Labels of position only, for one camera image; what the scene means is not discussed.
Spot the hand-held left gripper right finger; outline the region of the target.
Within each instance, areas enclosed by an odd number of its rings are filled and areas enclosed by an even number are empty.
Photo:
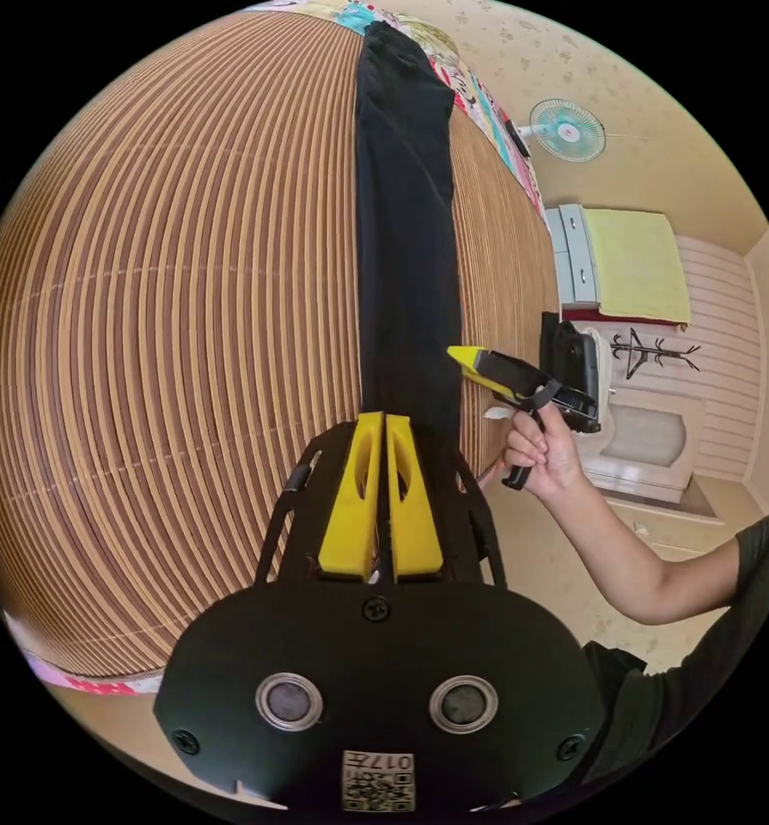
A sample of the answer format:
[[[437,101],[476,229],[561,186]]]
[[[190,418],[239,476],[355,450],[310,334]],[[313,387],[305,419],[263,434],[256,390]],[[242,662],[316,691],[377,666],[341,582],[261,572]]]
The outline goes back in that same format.
[[[386,451],[394,572],[436,575],[442,569],[442,549],[409,418],[386,416]]]

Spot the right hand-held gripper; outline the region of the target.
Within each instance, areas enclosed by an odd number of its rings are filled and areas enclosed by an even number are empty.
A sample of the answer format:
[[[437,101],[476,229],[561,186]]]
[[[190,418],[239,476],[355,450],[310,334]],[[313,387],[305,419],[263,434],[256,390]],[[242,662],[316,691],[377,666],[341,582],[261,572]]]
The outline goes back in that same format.
[[[571,322],[541,322],[538,366],[477,346],[453,345],[447,353],[464,378],[491,390],[506,406],[530,414],[541,429],[540,409],[552,402],[575,433],[601,431],[597,347]]]

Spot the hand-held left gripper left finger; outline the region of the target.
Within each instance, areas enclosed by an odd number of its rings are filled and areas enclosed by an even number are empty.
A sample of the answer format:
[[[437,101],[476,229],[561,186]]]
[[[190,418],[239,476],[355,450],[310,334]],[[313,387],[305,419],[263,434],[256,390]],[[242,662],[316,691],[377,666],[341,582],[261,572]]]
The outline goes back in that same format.
[[[383,412],[359,415],[321,543],[326,575],[369,575],[375,549]]]

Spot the person's right hand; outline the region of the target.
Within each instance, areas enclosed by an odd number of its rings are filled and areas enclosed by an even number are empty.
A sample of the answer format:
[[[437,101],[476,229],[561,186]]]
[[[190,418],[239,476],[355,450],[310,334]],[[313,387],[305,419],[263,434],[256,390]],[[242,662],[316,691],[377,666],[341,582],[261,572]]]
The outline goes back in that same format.
[[[549,402],[533,412],[517,411],[505,438],[503,465],[529,471],[524,489],[550,504],[584,479],[571,430]]]

